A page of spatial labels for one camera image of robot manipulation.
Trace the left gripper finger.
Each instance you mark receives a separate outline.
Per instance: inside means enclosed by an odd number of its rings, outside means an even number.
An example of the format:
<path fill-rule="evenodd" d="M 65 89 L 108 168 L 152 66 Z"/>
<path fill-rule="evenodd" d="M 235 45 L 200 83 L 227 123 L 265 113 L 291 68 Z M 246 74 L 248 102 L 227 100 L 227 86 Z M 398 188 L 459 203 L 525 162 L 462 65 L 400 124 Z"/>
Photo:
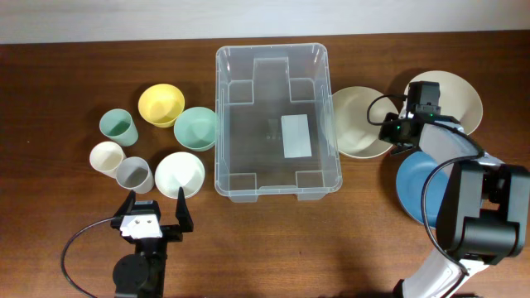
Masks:
<path fill-rule="evenodd" d="M 125 216 L 126 214 L 130 213 L 135 202 L 136 202 L 136 193 L 134 190 L 131 190 L 128 193 L 127 198 L 124 200 L 122 205 L 118 208 L 118 210 L 114 214 L 114 217 L 117 218 L 120 216 Z"/>
<path fill-rule="evenodd" d="M 190 215 L 190 211 L 188 210 L 188 207 L 186 204 L 186 196 L 184 193 L 184 189 L 182 187 L 180 187 L 178 191 L 177 205 L 176 205 L 176 219 L 178 221 L 178 224 L 181 227 L 193 227 L 194 226 L 193 220 Z"/>

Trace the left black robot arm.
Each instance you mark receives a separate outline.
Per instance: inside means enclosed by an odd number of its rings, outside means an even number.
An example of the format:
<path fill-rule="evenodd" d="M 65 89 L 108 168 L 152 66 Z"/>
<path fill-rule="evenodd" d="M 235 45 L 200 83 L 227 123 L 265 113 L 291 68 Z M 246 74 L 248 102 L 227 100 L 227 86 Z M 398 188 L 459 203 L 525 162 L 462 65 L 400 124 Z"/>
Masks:
<path fill-rule="evenodd" d="M 135 246 L 133 254 L 122 257 L 114 266 L 116 297 L 162 297 L 164 290 L 167 244 L 183 240 L 184 233 L 194 230 L 186 205 L 185 193 L 178 190 L 177 224 L 160 224 L 161 211 L 155 200 L 137 201 L 130 191 L 118 208 L 110 226 Z"/>

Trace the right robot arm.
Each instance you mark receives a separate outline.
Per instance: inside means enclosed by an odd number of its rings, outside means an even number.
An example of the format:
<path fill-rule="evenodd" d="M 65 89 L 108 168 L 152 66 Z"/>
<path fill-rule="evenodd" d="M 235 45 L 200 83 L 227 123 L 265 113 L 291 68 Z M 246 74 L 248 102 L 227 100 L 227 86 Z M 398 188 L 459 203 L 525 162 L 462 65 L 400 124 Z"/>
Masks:
<path fill-rule="evenodd" d="M 379 140 L 392 153 L 419 150 L 436 161 L 421 187 L 420 208 L 434 248 L 422 266 L 400 280 L 394 297 L 451 297 L 473 275 L 516 257 L 524 248 L 529 171 L 488 154 L 454 117 L 441 112 L 440 85 L 418 81 L 399 95 Z"/>

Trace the beige bowl plate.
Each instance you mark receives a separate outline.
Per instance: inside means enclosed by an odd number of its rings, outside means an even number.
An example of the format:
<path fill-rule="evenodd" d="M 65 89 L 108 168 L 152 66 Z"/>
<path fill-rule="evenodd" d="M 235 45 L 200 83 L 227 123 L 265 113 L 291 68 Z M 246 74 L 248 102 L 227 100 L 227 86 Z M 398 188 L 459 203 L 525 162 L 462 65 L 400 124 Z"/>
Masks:
<path fill-rule="evenodd" d="M 440 84 L 441 114 L 457 119 L 466 134 L 470 135 L 480 125 L 483 104 L 475 88 L 465 79 L 447 71 L 431 70 L 417 75 L 410 83 L 417 81 Z"/>

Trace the cream plate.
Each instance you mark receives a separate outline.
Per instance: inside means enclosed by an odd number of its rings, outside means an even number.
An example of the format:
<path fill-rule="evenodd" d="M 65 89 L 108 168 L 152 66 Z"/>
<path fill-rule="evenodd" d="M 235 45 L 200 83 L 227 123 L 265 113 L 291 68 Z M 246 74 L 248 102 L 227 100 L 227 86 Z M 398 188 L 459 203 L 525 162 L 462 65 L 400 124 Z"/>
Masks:
<path fill-rule="evenodd" d="M 369 105 L 382 93 L 376 89 L 354 86 L 333 94 L 335 135 L 339 152 L 353 158 L 381 156 L 393 146 L 378 139 L 380 127 L 367 121 Z"/>

